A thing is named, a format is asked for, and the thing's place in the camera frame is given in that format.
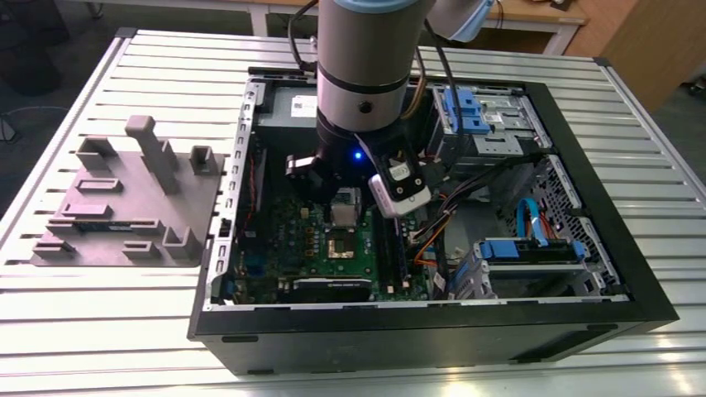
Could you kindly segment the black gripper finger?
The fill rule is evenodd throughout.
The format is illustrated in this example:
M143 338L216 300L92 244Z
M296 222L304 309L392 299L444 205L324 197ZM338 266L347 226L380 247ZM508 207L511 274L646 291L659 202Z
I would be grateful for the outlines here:
M336 173L316 155L287 156L285 177L300 198L320 205L329 205L338 192Z

